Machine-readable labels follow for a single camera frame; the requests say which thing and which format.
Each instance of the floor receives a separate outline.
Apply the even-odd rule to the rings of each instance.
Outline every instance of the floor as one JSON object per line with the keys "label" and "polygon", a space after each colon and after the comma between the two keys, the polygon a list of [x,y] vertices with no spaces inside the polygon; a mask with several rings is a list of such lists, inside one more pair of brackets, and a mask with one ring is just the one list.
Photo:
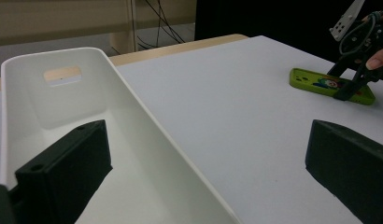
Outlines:
{"label": "floor", "polygon": [[[139,50],[159,48],[194,40],[194,24],[174,25],[171,27],[148,28],[137,30]],[[51,51],[57,49],[72,49],[94,47],[103,50],[108,57],[118,55],[109,44],[109,34],[89,35],[60,40],[41,41],[28,44],[18,44],[0,47],[0,66],[12,57]]]}

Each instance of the white container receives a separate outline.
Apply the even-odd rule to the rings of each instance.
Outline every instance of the white container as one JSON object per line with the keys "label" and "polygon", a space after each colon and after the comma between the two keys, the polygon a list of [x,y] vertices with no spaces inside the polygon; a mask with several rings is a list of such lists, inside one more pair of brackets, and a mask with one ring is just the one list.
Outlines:
{"label": "white container", "polygon": [[[81,75],[47,81],[53,69]],[[100,49],[23,55],[2,64],[1,183],[84,123],[105,119],[113,170],[78,223],[240,223],[151,119]]]}

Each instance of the green object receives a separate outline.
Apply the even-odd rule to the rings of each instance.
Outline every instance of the green object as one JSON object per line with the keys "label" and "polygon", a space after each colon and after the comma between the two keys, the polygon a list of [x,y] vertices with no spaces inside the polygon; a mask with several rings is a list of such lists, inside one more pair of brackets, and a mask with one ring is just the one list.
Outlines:
{"label": "green object", "polygon": [[[341,77],[332,77],[301,68],[292,68],[290,73],[290,84],[294,88],[331,97],[349,81]],[[365,85],[349,101],[361,105],[371,105],[375,99],[370,88]]]}

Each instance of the white table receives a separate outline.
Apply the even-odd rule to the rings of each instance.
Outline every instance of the white table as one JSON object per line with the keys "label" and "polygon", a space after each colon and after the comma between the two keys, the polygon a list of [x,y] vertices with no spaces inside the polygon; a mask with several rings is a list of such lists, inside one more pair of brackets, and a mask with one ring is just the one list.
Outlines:
{"label": "white table", "polygon": [[257,36],[117,68],[244,223],[355,224],[305,169],[305,152],[313,119],[383,144],[383,81],[370,85],[370,106],[289,85],[293,67],[326,73],[332,66]]}

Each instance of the human hand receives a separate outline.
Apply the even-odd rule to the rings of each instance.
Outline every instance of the human hand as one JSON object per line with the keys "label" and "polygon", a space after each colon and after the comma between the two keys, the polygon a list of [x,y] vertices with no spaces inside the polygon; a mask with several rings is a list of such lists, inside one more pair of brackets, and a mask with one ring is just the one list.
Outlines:
{"label": "human hand", "polygon": [[366,68],[369,70],[374,70],[383,66],[383,49],[376,52],[369,60],[366,62]]}

